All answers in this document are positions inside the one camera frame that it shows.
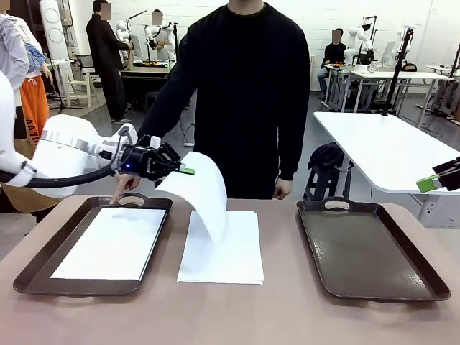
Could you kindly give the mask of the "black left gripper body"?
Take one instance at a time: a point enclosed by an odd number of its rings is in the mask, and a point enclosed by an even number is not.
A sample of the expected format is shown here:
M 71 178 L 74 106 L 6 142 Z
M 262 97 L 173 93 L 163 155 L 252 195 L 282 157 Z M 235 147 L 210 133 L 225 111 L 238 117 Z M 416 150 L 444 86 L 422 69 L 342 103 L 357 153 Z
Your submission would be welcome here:
M 148 180 L 159 180 L 164 171 L 157 167 L 157 153 L 154 149 L 142 146 L 128 146 L 126 149 L 126 174 Z

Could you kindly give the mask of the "person's right hand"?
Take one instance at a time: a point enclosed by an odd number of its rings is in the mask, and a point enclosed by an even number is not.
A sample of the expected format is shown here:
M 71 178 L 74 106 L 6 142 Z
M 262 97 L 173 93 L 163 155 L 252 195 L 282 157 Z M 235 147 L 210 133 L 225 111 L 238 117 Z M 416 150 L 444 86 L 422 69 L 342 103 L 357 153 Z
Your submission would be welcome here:
M 111 197 L 110 205 L 114 205 L 118 201 L 119 197 L 126 190 L 134 190 L 140 183 L 140 178 L 128 175 L 128 174 L 116 174 L 115 178 L 117 180 L 116 189 Z

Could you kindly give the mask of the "person's left hand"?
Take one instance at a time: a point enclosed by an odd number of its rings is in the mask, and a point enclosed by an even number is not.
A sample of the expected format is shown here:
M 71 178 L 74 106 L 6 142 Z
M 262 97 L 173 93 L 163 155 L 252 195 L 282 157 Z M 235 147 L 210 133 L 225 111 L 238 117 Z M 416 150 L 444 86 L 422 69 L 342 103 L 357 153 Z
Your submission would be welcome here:
M 290 195 L 293 190 L 293 182 L 291 180 L 283 180 L 278 178 L 275 184 L 275 190 L 273 198 L 283 200 L 285 197 Z

